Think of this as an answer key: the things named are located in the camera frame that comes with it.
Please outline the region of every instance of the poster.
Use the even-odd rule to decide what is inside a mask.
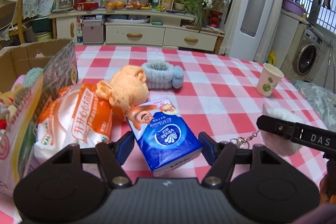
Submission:
[[[54,0],[39,0],[39,15],[38,17],[45,17],[51,12]]]

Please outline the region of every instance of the keychain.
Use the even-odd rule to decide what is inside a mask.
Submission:
[[[231,138],[230,142],[237,145],[238,148],[242,148],[244,145],[247,145],[246,149],[250,149],[250,143],[249,141],[251,141],[253,138],[258,136],[260,130],[258,130],[257,132],[253,132],[253,134],[247,138],[243,138],[243,137],[238,137],[238,138]]]

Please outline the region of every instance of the white curtain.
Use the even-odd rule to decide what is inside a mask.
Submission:
[[[272,47],[282,7],[282,0],[274,0],[254,61],[264,63]]]
[[[226,51],[226,48],[230,47],[230,40],[231,37],[234,33],[234,30],[236,28],[237,25],[237,18],[238,18],[238,14],[239,14],[239,8],[241,5],[242,0],[233,0],[232,1],[232,5],[231,5],[231,9],[229,12],[229,15],[227,17],[227,21],[224,27],[224,31],[225,31],[225,37],[224,40],[220,46],[219,49],[219,54],[224,54]]]

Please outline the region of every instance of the hand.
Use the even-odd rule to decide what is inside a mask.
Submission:
[[[336,195],[333,195],[331,199],[327,195],[328,190],[328,176],[325,175],[320,181],[320,205],[324,203],[334,203],[336,204]]]

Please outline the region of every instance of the blue tissue package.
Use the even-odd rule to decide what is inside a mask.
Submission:
[[[169,98],[126,111],[135,139],[155,177],[197,158],[202,145]]]

